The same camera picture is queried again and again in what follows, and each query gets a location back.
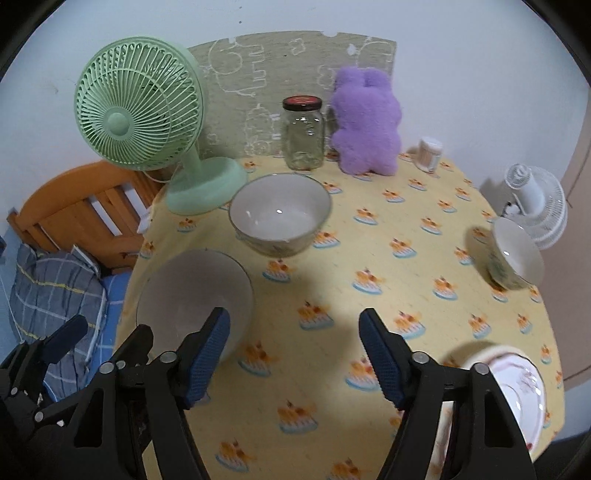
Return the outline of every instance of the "blue bed sheet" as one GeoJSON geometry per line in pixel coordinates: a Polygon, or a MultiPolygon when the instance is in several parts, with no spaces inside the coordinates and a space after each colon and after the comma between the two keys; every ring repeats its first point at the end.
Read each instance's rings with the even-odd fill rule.
{"type": "Polygon", "coordinates": [[[117,325],[119,325],[125,291],[127,290],[130,277],[131,272],[125,272],[105,277],[100,281],[107,293],[106,319],[96,342],[96,349],[92,355],[92,360],[88,365],[89,372],[86,376],[87,385],[95,376],[100,365],[111,358],[113,354],[117,325]]]}

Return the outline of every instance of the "green fan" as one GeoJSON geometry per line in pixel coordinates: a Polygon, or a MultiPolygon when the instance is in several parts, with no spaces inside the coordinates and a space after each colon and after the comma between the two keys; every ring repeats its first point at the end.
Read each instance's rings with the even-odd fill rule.
{"type": "Polygon", "coordinates": [[[235,160],[199,158],[195,140],[206,109],[206,85],[191,52],[157,38],[107,45],[76,86],[78,127],[99,155],[132,170],[182,162],[166,194],[168,208],[178,215],[213,210],[246,183],[235,160]]]}

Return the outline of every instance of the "tablecloth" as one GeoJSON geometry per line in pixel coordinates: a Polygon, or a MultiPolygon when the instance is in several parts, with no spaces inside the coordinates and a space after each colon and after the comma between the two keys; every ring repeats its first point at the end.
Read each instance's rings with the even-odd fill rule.
{"type": "MultiPolygon", "coordinates": [[[[288,171],[284,160],[243,160],[251,179],[288,171]]],[[[344,175],[327,161],[304,173],[323,183],[333,212],[314,244],[267,258],[236,237],[228,206],[182,218],[158,197],[125,298],[118,344],[136,325],[142,286],[189,248],[222,251],[249,274],[252,326],[220,364],[207,397],[187,412],[213,479],[371,479],[400,414],[379,390],[359,340],[373,307],[413,350],[449,365],[491,344],[523,350],[543,376],[547,413],[536,458],[564,423],[553,331],[536,288],[503,291],[486,271],[491,207],[450,161],[436,173],[399,157],[394,177],[344,175]]],[[[428,477],[440,472],[434,455],[428,477]]]]}

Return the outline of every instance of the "white container lid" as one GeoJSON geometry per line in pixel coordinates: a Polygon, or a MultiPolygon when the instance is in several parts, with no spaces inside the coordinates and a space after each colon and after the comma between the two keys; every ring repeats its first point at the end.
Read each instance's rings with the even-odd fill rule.
{"type": "Polygon", "coordinates": [[[419,147],[429,150],[434,155],[441,155],[443,152],[443,144],[433,137],[422,137],[419,147]]]}

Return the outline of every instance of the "red jar lid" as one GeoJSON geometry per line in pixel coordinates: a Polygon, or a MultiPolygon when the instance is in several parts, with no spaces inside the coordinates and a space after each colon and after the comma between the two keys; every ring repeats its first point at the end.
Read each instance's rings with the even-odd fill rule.
{"type": "Polygon", "coordinates": [[[283,100],[283,108],[290,112],[313,112],[322,107],[322,98],[312,95],[295,95],[283,100]]]}

